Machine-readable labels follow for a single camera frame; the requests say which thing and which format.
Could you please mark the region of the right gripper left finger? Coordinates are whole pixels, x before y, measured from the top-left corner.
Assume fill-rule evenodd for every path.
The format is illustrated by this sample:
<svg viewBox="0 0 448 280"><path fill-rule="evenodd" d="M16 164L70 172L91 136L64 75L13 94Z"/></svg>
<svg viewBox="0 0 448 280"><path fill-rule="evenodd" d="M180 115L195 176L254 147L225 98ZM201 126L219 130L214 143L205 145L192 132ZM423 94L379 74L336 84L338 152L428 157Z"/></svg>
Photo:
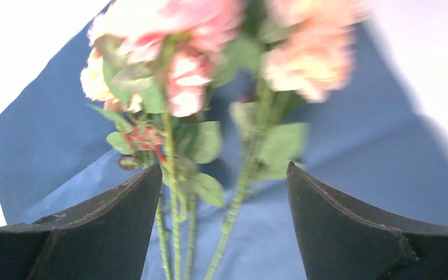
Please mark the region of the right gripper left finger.
<svg viewBox="0 0 448 280"><path fill-rule="evenodd" d="M161 184L154 164L78 205L0 227L0 279L139 280Z"/></svg>

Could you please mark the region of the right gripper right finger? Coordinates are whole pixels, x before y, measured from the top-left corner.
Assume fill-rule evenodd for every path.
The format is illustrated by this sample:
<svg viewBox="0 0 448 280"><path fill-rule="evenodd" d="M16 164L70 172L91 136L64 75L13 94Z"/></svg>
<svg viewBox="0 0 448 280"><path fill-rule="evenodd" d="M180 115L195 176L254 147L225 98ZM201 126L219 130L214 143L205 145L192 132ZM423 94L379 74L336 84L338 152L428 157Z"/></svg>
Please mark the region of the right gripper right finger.
<svg viewBox="0 0 448 280"><path fill-rule="evenodd" d="M289 205L308 279L448 279L448 227L387 212L295 163Z"/></svg>

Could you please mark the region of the pink fake flower stem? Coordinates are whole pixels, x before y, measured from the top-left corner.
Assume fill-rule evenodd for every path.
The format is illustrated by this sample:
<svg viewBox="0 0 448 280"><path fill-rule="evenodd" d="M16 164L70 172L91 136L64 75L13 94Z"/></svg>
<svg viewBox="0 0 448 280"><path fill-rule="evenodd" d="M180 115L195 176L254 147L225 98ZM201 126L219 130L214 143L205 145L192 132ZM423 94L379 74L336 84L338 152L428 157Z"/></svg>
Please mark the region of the pink fake flower stem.
<svg viewBox="0 0 448 280"><path fill-rule="evenodd" d="M243 1L113 1L94 19L92 36L113 34L128 40L130 61L151 62L155 86L149 98L160 113L151 123L164 137L160 164L169 196L157 205L155 223L166 279L190 279L196 231L197 200L221 208L225 191L199 165L217 159L221 125L205 113L213 88L231 80L230 55L239 40Z"/></svg>
<svg viewBox="0 0 448 280"><path fill-rule="evenodd" d="M229 106L240 131L243 161L232 204L205 279L212 279L224 254L250 185L282 180L286 166L305 148L307 124L284 122L302 103L323 103L348 83L354 64L353 27L366 16L362 1L265 1L255 99Z"/></svg>
<svg viewBox="0 0 448 280"><path fill-rule="evenodd" d="M92 51L80 82L86 97L102 102L100 112L116 125L118 131L107 142L123 154L120 163L131 160L135 167L147 167L158 161L163 165L166 158L160 147L164 137L151 123L161 111L152 109L149 100L157 97L151 93L155 86L151 62L130 61L133 50L122 50L127 43L127 38L109 33L92 36Z"/></svg>

